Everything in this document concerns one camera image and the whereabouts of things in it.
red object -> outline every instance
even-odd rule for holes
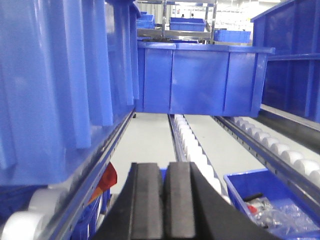
[[[252,206],[252,205],[249,205],[249,206],[248,206],[248,209],[249,209],[249,211],[250,211],[252,214],[255,214],[255,213],[258,212],[258,210],[257,210],[254,206]]]
[[[88,204],[92,203],[97,197],[102,195],[105,191],[110,189],[118,181],[117,171],[111,162],[106,167],[98,185],[96,186]]]

plastic storage bin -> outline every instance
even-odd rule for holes
[[[142,14],[136,21],[136,27],[138,29],[154,29],[156,25],[155,16],[149,14]]]
[[[304,213],[319,226],[320,219],[313,214],[313,211],[308,208],[303,200],[297,198],[276,176],[274,176],[268,169],[252,170],[247,172],[227,174],[224,176],[227,185],[229,197],[234,206],[250,216],[251,213],[247,205],[242,200],[248,196],[256,193],[263,193],[273,206],[281,208],[284,206],[295,204]],[[304,231],[292,234],[278,234],[282,239],[300,239],[300,238],[320,238],[320,230]]]
[[[320,54],[273,57],[267,63],[262,103],[320,123]]]
[[[254,17],[253,45],[276,55],[320,53],[320,1],[287,0]]]
[[[138,43],[137,112],[257,116],[272,48]]]
[[[100,214],[99,203],[101,197],[102,196],[99,196],[84,209],[78,223],[74,227],[70,238],[71,240],[89,240],[94,236],[97,230],[98,216]]]
[[[134,108],[131,6],[0,2],[0,185],[66,180]]]
[[[250,31],[215,30],[214,40],[218,42],[249,43]]]
[[[206,21],[201,18],[171,17],[169,22],[170,30],[203,32],[206,27]]]

shelving rack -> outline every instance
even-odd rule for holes
[[[199,40],[207,41],[210,44],[214,43],[215,35],[215,22],[217,13],[217,0],[183,0],[183,1],[171,1],[171,0],[138,0],[137,3],[142,4],[162,4],[162,26],[161,29],[144,29],[139,28],[137,30],[139,37],[151,37],[157,39],[184,39],[184,40]],[[179,6],[181,4],[190,3],[193,6],[206,7],[205,21],[207,32],[202,31],[181,31],[181,30],[166,30],[167,22],[167,5]],[[209,8],[212,10],[212,23],[211,28],[208,24]]]

black rubber block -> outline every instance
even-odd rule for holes
[[[138,164],[132,216],[132,240],[164,237],[163,182],[156,163]]]
[[[164,181],[167,240],[194,240],[196,224],[188,162],[171,162]]]

gray floor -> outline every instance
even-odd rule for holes
[[[223,181],[225,174],[264,167],[210,116],[186,115],[185,117],[224,187],[226,187]],[[292,150],[300,151],[306,158],[320,162],[318,154],[251,118],[247,120],[270,133],[272,137],[278,138],[281,143],[289,145]],[[167,115],[137,113],[137,118],[131,120],[111,159],[118,173],[118,183],[111,188],[111,192],[121,191],[131,162],[158,163],[160,168],[166,168],[172,161],[175,161],[175,154]]]
[[[131,162],[158,163],[166,168],[175,161],[174,147],[166,114],[137,113],[126,129],[111,162],[118,173],[118,183],[111,193],[120,193]]]

